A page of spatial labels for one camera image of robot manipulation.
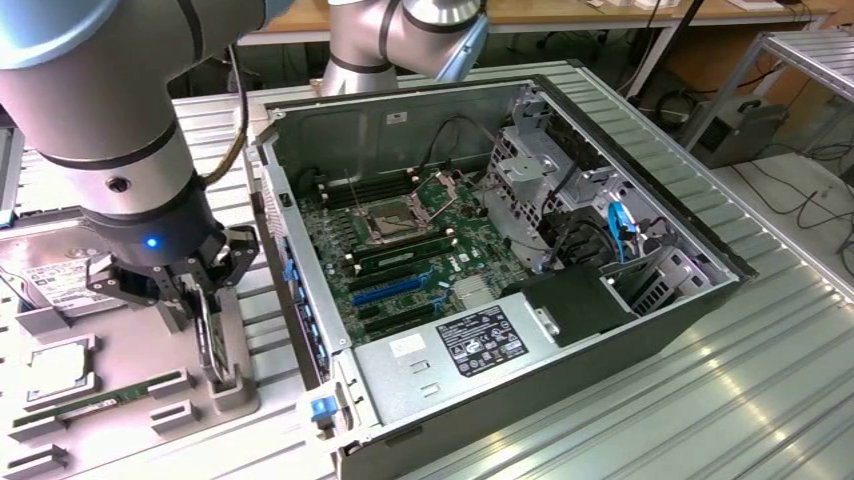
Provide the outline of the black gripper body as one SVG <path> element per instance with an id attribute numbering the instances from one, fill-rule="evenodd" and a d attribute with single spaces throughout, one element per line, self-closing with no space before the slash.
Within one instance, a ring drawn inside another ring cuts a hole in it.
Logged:
<path id="1" fill-rule="evenodd" d="M 138 273 L 185 274 L 210 265 L 225 246 L 222 226 L 196 184 L 146 212 L 106 215 L 85 209 L 82 215 L 121 265 Z"/>

